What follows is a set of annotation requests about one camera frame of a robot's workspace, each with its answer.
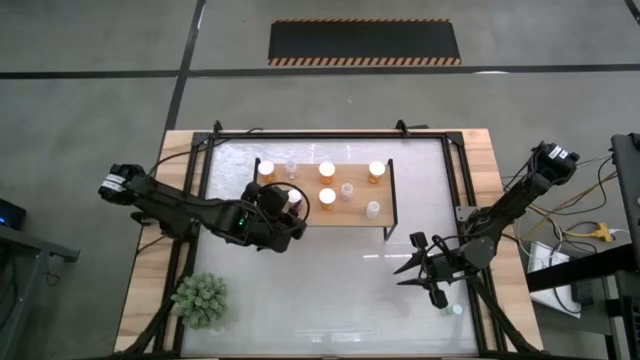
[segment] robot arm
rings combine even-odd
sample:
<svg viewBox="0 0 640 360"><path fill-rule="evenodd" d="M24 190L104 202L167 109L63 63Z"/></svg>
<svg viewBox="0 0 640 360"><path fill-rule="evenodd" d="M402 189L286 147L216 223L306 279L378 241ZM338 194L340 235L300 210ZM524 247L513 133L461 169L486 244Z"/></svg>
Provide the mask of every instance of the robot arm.
<svg viewBox="0 0 640 360"><path fill-rule="evenodd" d="M98 193L110 203L136 206L174 239L197 236L201 224L227 243L281 253L307 226L295 210L283 211L287 193L275 186L249 183L240 199L204 200L156 181L139 165L113 165Z"/></svg>
<svg viewBox="0 0 640 360"><path fill-rule="evenodd" d="M476 274L489 266L496 255L498 242L505 227L524 215L526 208L553 185L569 181L576 170L580 156L569 153L556 144L541 142L532 149L527 163L527 173L511 187L493 206L477 209L461 223L462 235L441 238L432 237L435 246L442 253L427 254L427 239L422 232L410 235L411 243L418 249L412 258L395 273L401 273L416 266L421 267L416 279L400 282L399 285L418 285L429 291L431 302L438 308L447 306L444 292L437 282L449 283L459 280L454 274L460 271ZM460 238L461 246L449 249L444 242L448 238Z"/></svg>

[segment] wooden shelf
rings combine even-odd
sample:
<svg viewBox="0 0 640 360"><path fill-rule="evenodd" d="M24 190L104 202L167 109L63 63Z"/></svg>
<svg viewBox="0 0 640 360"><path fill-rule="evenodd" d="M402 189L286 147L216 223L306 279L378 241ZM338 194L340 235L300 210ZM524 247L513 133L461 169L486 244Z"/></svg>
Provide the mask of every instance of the wooden shelf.
<svg viewBox="0 0 640 360"><path fill-rule="evenodd" d="M256 161L254 176L260 185L264 181L257 174L260 160ZM367 179L369 175L369 165L366 164L334 164L336 173L333 183L325 185L320 181L318 164L297 164L295 179L289 179L284 164L274 164L275 179L273 182L288 182L302 189L309 197L311 212L307 219L308 226L367 226L367 227L391 227L396 221L394 185L393 185L393 162L386 165L387 170L380 178L378 184L372 184ZM340 187L342 184L350 183L354 187L354 194L350 201L343 201L340 197ZM336 202L333 210L325 211L320 207L318 194L320 190L330 188L336 192ZM365 216L365 209L370 201L380 203L380 213L378 217L370 220ZM306 212L304 199L300 214Z"/></svg>

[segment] white bottle cap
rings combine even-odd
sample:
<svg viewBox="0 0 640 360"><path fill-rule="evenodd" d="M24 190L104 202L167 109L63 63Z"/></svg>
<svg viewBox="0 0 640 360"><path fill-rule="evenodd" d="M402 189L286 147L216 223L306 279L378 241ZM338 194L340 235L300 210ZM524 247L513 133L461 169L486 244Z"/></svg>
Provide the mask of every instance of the white bottle cap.
<svg viewBox="0 0 640 360"><path fill-rule="evenodd" d="M261 161L260 164L258 164L258 172L260 175L271 175L274 168L275 166L271 161Z"/></svg>
<svg viewBox="0 0 640 360"><path fill-rule="evenodd" d="M302 200L302 194L300 194L300 191L296 189L289 190L288 194L290 204L297 204L300 200Z"/></svg>
<svg viewBox="0 0 640 360"><path fill-rule="evenodd" d="M462 306L453 304L447 306L447 314L449 315L462 315Z"/></svg>
<svg viewBox="0 0 640 360"><path fill-rule="evenodd" d="M293 160L289 160L284 164L284 168L288 173L296 172L298 170L298 165Z"/></svg>
<svg viewBox="0 0 640 360"><path fill-rule="evenodd" d="M332 163L325 161L320 164L318 170L320 170L320 175L322 176L333 176L333 174L335 174L336 172L336 167Z"/></svg>
<svg viewBox="0 0 640 360"><path fill-rule="evenodd" d="M369 164L369 172L373 176L382 176L386 169L387 167L384 166L384 164L380 161L373 161L371 162L371 164Z"/></svg>
<svg viewBox="0 0 640 360"><path fill-rule="evenodd" d="M320 202L326 205L333 204L336 201L336 192L326 188L320 191Z"/></svg>

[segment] gray concrete floor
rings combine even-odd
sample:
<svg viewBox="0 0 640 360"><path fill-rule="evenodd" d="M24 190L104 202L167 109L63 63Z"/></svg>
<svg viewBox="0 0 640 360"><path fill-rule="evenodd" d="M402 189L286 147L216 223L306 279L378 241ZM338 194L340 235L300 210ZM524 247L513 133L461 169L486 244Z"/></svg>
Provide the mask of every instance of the gray concrete floor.
<svg viewBox="0 0 640 360"><path fill-rule="evenodd" d="M4 1L0 71L177 68L194 5ZM268 24L297 16L448 17L466 65L640 61L640 28L622 0L211 0L193 68L264 67ZM173 79L0 81L0 197L29 210L29 233L82 249L77 264L52 264L62 276L58 286L48 288L43 279L20 359L112 349L139 228L130 209L104 203L97 189L114 162L148 167L155 161L173 87ZM177 128L209 129L215 120L227 128L379 128L397 119L486 127L500 170L509 175L540 140L585 159L605 154L611 135L639 131L639 90L640 73L191 79ZM540 204L551 206L594 183L595 171L581 170ZM599 220L624 228L614 181L607 192L605 209L560 223ZM581 208L600 201L589 196ZM534 220L527 216L523 226ZM537 236L552 242L549 231ZM614 246L628 241L623 234ZM547 350L606 356L601 336L538 321Z"/></svg>

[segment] potted succulent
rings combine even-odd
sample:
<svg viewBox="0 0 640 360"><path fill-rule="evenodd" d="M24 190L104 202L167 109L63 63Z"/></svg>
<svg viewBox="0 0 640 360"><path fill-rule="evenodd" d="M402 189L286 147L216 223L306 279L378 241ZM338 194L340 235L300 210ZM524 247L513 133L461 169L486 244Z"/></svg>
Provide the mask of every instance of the potted succulent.
<svg viewBox="0 0 640 360"><path fill-rule="evenodd" d="M227 284L211 273L189 276L171 295L171 300L186 326L207 328L227 312Z"/></svg>

